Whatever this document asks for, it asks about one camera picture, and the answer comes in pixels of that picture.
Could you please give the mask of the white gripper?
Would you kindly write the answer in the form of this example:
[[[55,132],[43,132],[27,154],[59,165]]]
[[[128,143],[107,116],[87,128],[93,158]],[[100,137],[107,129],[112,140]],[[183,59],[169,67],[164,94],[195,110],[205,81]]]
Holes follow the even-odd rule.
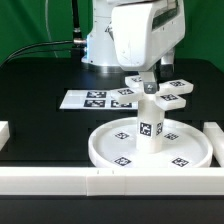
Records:
[[[173,75],[173,47],[185,35],[183,0],[119,5],[113,8],[111,21],[119,65],[125,71],[140,71],[144,92],[155,94],[157,80],[150,68],[161,59],[161,77]]]

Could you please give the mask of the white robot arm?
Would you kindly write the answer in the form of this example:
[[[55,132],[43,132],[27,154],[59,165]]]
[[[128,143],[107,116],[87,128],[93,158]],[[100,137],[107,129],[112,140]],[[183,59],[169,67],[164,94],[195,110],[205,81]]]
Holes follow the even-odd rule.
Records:
[[[144,92],[154,94],[156,64],[173,64],[184,35],[183,0],[93,0],[93,28],[82,63],[104,73],[137,72]]]

